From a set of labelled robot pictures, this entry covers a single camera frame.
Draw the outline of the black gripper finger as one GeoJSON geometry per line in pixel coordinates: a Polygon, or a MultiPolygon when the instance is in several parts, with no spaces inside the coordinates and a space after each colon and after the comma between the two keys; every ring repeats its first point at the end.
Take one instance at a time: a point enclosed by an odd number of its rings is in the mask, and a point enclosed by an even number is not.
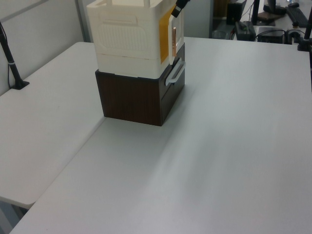
{"type": "Polygon", "coordinates": [[[177,18],[188,2],[189,0],[177,0],[175,3],[175,7],[171,12],[171,15],[177,18]]]}

